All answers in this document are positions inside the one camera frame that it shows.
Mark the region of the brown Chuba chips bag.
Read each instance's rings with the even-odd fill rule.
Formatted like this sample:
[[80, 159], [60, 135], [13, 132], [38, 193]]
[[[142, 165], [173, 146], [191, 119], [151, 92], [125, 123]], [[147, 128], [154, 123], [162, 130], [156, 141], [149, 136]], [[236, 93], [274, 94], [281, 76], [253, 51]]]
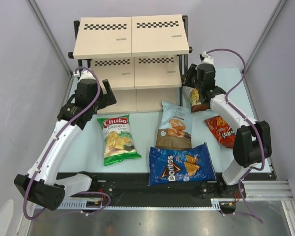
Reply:
[[190, 102], [192, 113], [206, 111], [209, 109], [208, 106], [201, 103], [200, 95], [196, 88], [183, 87], [183, 92], [185, 93], [188, 101]]

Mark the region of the light blue brown chips bag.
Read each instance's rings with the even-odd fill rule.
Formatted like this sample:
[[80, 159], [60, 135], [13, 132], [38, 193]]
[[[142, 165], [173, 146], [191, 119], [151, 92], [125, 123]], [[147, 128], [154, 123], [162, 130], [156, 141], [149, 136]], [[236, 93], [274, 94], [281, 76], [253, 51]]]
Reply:
[[155, 147], [173, 150], [192, 148], [192, 122], [189, 109], [163, 101]]

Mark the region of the blue Doritos bag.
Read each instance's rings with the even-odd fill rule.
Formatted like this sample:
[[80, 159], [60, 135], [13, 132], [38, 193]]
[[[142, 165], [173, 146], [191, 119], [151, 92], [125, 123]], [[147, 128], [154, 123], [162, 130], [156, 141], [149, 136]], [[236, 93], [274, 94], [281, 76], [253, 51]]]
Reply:
[[206, 143], [187, 150], [151, 147], [149, 169], [149, 186], [216, 180]]

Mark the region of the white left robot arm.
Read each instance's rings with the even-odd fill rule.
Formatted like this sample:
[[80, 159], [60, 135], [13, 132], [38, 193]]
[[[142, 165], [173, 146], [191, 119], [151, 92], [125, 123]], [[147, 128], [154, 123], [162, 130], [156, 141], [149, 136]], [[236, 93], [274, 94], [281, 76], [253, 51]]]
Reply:
[[74, 176], [57, 179], [59, 168], [75, 139], [98, 110], [116, 104], [108, 80], [103, 87], [95, 79], [80, 79], [73, 95], [61, 107], [57, 122], [47, 145], [38, 160], [25, 175], [18, 174], [14, 184], [28, 202], [56, 210], [63, 199], [84, 192], [98, 193], [99, 185], [92, 174], [82, 171]]

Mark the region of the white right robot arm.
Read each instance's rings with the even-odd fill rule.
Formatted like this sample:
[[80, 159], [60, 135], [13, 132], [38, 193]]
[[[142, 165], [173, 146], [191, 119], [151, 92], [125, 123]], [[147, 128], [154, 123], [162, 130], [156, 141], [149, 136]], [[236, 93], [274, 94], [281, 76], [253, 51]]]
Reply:
[[250, 118], [227, 98], [227, 93], [215, 84], [215, 75], [212, 64], [192, 64], [181, 81], [183, 87], [194, 88], [201, 104], [221, 116], [236, 134], [234, 159], [216, 184], [217, 193], [229, 197], [235, 190], [241, 190], [239, 181], [272, 155], [271, 134], [268, 122]]

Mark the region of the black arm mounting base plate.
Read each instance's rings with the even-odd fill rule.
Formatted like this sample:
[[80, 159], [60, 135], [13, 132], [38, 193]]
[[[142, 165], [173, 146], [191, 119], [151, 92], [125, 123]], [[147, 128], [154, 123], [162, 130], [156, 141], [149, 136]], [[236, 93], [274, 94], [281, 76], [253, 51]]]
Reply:
[[93, 181], [84, 196], [93, 196], [102, 190], [111, 198], [111, 207], [208, 207], [211, 200], [232, 200], [236, 195], [248, 196], [248, 191], [263, 181], [251, 174], [241, 187], [222, 186], [221, 174], [214, 181], [174, 182], [149, 186], [147, 173], [105, 174], [93, 173]]

